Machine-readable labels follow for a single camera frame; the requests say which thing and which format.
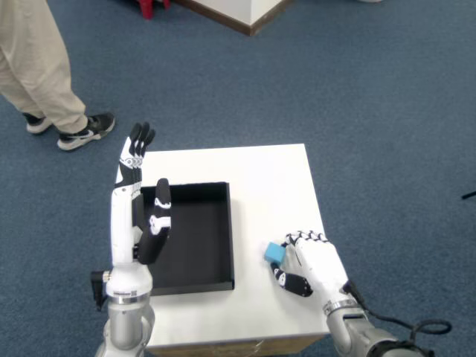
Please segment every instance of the blue cube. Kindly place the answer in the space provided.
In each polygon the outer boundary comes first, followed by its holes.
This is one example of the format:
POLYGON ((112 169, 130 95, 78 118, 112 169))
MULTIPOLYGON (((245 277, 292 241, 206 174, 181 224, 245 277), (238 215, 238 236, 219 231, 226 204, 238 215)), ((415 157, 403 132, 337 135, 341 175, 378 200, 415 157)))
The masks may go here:
POLYGON ((286 255, 286 248, 276 243, 269 243, 265 253, 265 260, 267 260, 270 263, 276 263, 280 266, 281 263, 284 261, 285 255, 286 255))

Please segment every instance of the beige pants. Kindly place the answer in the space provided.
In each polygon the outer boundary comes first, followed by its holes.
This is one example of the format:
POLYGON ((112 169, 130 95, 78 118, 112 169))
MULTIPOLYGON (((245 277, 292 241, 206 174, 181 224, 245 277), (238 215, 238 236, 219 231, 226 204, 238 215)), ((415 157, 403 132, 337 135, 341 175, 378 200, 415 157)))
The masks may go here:
POLYGON ((87 124, 46 0, 0 0, 0 93, 20 112, 47 117, 62 132, 87 124))

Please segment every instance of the person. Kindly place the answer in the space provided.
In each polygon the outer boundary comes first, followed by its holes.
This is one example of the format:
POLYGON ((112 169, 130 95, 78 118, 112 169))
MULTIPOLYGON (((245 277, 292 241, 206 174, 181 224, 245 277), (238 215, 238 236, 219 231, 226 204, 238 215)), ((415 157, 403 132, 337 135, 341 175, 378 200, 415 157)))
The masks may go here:
POLYGON ((0 1, 0 93, 30 133, 55 126, 62 150, 99 140, 115 125, 108 112, 86 116, 71 90, 68 54, 46 0, 0 1))

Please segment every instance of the black fingertip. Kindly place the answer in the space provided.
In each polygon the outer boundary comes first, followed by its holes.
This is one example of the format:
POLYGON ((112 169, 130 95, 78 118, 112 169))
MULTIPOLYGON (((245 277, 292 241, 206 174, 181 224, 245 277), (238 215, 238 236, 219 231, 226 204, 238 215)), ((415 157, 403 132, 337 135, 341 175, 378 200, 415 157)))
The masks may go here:
POLYGON ((147 134, 149 134, 149 129, 150 129, 149 123, 145 122, 144 124, 142 124, 142 130, 141 130, 141 134, 139 135, 139 141, 145 140, 145 138, 147 137, 147 134))
POLYGON ((141 150, 141 156, 144 156, 144 154, 146 153, 147 146, 150 143, 152 143, 152 140, 154 140, 154 137, 155 137, 155 130, 152 129, 152 130, 149 131, 149 134, 147 135, 147 137, 144 140, 144 145, 142 146, 142 150, 141 150))
POLYGON ((155 197, 157 197, 164 205, 171 202, 169 180, 161 178, 157 181, 157 186, 155 186, 155 197))
POLYGON ((139 123, 136 123, 129 134, 129 139, 131 139, 131 146, 129 147, 129 154, 134 156, 135 154, 135 142, 137 141, 139 135, 141 134, 142 126, 139 123))
POLYGON ((139 137, 139 134, 141 133, 142 126, 139 123, 136 123, 131 130, 131 133, 129 134, 129 139, 131 141, 136 141, 137 138, 139 137))

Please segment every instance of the black sneaker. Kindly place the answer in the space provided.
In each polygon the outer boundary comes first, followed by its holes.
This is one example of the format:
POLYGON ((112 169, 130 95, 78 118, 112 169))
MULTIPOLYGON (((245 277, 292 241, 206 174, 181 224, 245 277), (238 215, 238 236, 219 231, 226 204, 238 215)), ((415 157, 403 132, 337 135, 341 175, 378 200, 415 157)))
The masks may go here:
POLYGON ((88 117, 86 128, 75 134, 61 132, 57 142, 61 150, 74 150, 91 140, 100 140, 114 128, 115 119, 112 113, 103 113, 88 117))
POLYGON ((37 118, 34 115, 23 113, 27 120, 27 131, 31 134, 41 134, 46 131, 53 123, 48 118, 37 118))

